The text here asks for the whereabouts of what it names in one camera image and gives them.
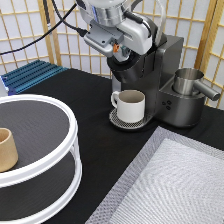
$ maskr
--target black tabletop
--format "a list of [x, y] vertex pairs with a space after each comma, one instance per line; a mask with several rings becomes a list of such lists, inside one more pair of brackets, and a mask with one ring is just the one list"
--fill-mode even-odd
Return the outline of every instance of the black tabletop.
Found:
[[153, 120], [144, 129], [126, 133], [109, 122], [111, 80], [67, 70], [24, 92], [61, 100], [74, 112], [83, 164], [79, 189], [70, 203], [47, 224], [85, 223], [158, 126], [224, 150], [224, 111], [204, 107], [194, 128], [177, 129]]

